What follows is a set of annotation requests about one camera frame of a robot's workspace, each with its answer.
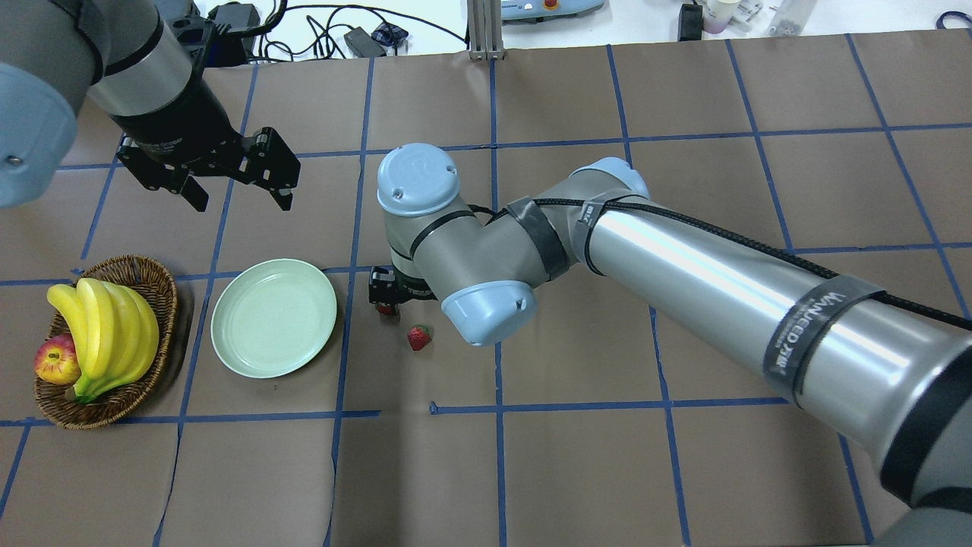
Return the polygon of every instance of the white cup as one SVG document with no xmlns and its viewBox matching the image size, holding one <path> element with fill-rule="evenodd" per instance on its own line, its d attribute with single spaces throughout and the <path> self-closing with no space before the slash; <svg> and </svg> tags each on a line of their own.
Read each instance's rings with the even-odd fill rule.
<svg viewBox="0 0 972 547">
<path fill-rule="evenodd" d="M 706 8 L 702 14 L 702 28 L 710 34 L 718 34 L 725 30 L 739 2 L 740 0 L 706 0 Z"/>
</svg>

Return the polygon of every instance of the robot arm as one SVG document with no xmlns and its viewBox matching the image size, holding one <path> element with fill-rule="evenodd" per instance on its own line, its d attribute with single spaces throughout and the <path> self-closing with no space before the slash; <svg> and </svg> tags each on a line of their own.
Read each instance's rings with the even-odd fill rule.
<svg viewBox="0 0 972 547">
<path fill-rule="evenodd" d="M 468 342 L 489 345 L 533 316 L 533 287 L 580 262 L 861 445 L 884 487 L 916 508 L 883 545 L 968 544 L 968 330 L 884 304 L 896 301 L 863 280 L 821 276 L 793 264 L 799 259 L 686 223 L 651 202 L 641 177 L 614 158 L 482 226 L 459 197 L 448 155 L 410 144 L 379 167 L 378 200 L 394 265 L 372 273 L 370 300 L 380 309 L 437 296 Z M 968 329 L 960 317 L 932 315 Z"/>
<path fill-rule="evenodd" d="M 8 0 L 3 12 L 0 207 L 47 190 L 87 94 L 125 131 L 118 159 L 145 188 L 202 211 L 208 196 L 193 175 L 227 176 L 290 209 L 297 158 L 272 128 L 237 132 L 202 80 L 210 21 L 173 31 L 151 0 Z"/>
</svg>

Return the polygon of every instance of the blue joint cap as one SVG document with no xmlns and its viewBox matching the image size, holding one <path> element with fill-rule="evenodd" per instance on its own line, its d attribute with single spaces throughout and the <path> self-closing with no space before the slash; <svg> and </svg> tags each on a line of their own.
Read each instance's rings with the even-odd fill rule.
<svg viewBox="0 0 972 547">
<path fill-rule="evenodd" d="M 47 82 L 0 62 L 0 208 L 41 197 L 71 149 L 78 121 Z"/>
<path fill-rule="evenodd" d="M 537 299 L 522 281 L 489 281 L 456 291 L 442 311 L 473 346 L 502 342 L 537 313 Z"/>
<path fill-rule="evenodd" d="M 391 151 L 378 166 L 378 202 L 397 216 L 432 214 L 459 195 L 459 169 L 443 150 L 412 143 Z"/>
<path fill-rule="evenodd" d="M 586 169 L 593 169 L 595 171 L 607 173 L 621 181 L 621 183 L 627 186 L 632 192 L 641 194 L 646 198 L 650 198 L 650 195 L 648 194 L 648 185 L 644 184 L 644 179 L 642 176 L 637 171 L 632 169 L 627 162 L 620 158 L 603 158 L 590 165 L 581 167 L 573 173 Z"/>
</svg>

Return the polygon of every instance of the green plate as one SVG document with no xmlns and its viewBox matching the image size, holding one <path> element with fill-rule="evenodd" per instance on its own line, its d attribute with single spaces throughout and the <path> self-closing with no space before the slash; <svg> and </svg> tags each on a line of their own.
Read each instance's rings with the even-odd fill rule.
<svg viewBox="0 0 972 547">
<path fill-rule="evenodd" d="M 213 348 L 229 370 L 276 378 L 317 355 L 330 338 L 337 300 L 328 278 L 300 260 L 251 267 L 230 282 L 213 310 Z"/>
</svg>

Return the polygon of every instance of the strawberry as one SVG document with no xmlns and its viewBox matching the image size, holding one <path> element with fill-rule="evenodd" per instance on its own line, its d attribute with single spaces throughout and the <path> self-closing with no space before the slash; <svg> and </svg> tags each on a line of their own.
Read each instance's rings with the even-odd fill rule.
<svg viewBox="0 0 972 547">
<path fill-rule="evenodd" d="M 418 351 L 429 345 L 432 341 L 432 329 L 425 325 L 415 325 L 408 331 L 408 344 L 412 346 L 412 351 Z"/>
</svg>

